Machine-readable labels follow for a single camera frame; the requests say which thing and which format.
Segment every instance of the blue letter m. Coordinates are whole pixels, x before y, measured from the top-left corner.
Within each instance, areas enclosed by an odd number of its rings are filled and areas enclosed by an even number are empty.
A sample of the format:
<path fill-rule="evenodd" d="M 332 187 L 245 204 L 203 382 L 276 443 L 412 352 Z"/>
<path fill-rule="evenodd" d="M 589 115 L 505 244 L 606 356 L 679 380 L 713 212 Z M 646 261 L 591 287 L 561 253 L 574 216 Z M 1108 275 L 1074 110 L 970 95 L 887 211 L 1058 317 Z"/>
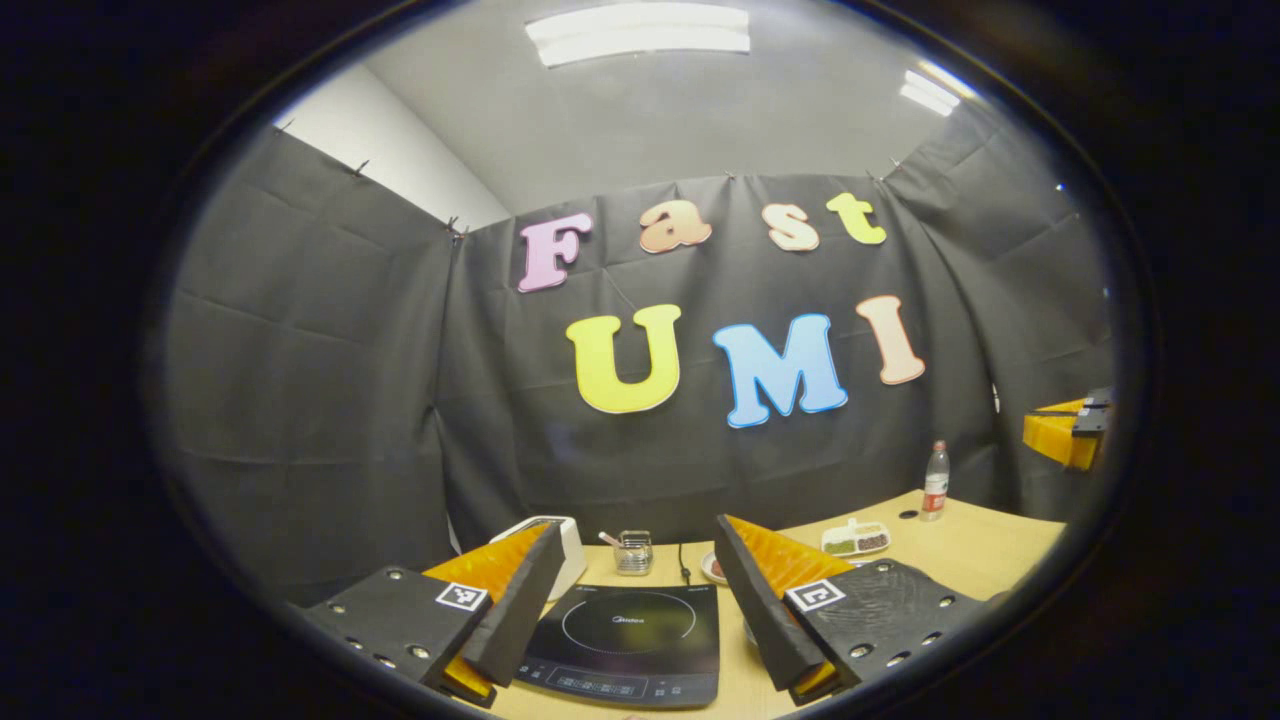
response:
<path fill-rule="evenodd" d="M 733 411 L 728 414 L 728 424 L 749 428 L 769 419 L 769 409 L 760 404 L 756 386 L 783 416 L 790 415 L 795 406 L 801 378 L 804 397 L 800 398 L 800 409 L 805 413 L 822 413 L 847 402 L 849 393 L 840 387 L 836 366 L 831 361 L 828 328 L 831 319 L 826 315 L 800 315 L 791 320 L 781 357 L 755 325 L 730 325 L 716 331 L 712 342 L 724 348 L 733 382 Z"/>

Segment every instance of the power cord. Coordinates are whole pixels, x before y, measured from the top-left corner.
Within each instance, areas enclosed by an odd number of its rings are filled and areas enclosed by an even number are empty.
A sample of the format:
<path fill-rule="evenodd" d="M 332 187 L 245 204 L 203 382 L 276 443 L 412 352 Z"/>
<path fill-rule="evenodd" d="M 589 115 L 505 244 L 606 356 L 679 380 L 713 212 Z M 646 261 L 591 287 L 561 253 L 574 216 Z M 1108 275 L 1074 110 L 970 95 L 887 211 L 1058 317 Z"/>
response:
<path fill-rule="evenodd" d="M 676 546 L 676 560 L 680 561 L 680 577 L 685 579 L 685 584 L 687 585 L 691 573 L 689 571 L 689 568 L 685 568 L 685 543 Z"/>

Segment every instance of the fluorescent light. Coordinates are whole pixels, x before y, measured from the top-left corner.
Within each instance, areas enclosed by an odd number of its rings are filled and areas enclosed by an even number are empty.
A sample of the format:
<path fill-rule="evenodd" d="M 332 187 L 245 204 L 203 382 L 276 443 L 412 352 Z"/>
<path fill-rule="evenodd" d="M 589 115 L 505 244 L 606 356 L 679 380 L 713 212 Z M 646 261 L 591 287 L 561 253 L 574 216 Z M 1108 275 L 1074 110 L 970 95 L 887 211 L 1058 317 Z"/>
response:
<path fill-rule="evenodd" d="M 745 10 L 696 3 L 604 5 L 531 22 L 525 32 L 548 68 L 653 50 L 751 50 Z"/>
<path fill-rule="evenodd" d="M 934 100 L 946 102 L 948 108 L 955 108 L 956 105 L 960 104 L 959 97 L 951 95 L 946 90 L 942 90 L 941 87 L 933 85 L 932 82 L 924 79 L 923 77 L 913 73 L 911 70 L 906 70 L 906 85 L 911 87 L 918 87 L 924 92 L 928 92 L 931 96 L 933 96 Z"/>
<path fill-rule="evenodd" d="M 942 115 L 943 118 L 951 114 L 952 105 L 943 102 L 942 100 L 933 96 L 931 92 L 920 90 L 914 85 L 904 85 L 902 90 L 900 90 L 899 92 L 902 94 L 902 97 L 909 97 L 911 100 L 915 100 L 920 105 L 924 105 L 925 108 L 933 110 L 934 113 Z"/>
<path fill-rule="evenodd" d="M 934 65 L 933 63 L 928 60 L 920 60 L 920 69 L 938 78 L 938 81 L 941 81 L 942 85 L 954 90 L 956 95 L 959 95 L 960 97 L 964 99 L 977 97 L 977 94 L 973 91 L 972 87 L 960 82 L 954 74 L 943 70 L 942 68 Z"/>

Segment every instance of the white wall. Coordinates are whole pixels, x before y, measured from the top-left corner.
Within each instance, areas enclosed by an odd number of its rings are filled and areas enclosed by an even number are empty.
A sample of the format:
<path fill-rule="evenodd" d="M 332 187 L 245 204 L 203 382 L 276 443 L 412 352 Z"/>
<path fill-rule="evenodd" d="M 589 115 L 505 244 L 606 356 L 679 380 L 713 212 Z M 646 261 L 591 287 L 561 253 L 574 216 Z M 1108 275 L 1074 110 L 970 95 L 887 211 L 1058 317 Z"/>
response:
<path fill-rule="evenodd" d="M 511 217 L 493 192 L 364 64 L 330 78 L 280 114 L 275 127 L 456 227 Z"/>

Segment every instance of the ceiling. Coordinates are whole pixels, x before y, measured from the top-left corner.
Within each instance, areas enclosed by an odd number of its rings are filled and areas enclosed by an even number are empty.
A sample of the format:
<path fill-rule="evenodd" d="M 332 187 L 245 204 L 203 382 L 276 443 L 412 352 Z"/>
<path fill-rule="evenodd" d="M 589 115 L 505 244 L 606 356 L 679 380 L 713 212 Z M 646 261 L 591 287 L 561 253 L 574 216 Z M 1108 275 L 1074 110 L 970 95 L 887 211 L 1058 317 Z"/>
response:
<path fill-rule="evenodd" d="M 919 53 L 820 0 L 717 3 L 749 12 L 749 55 L 543 67 L 525 23 L 599 4 L 472 0 L 366 65 L 515 214 L 723 172 L 881 177 L 946 122 L 899 96 Z"/>

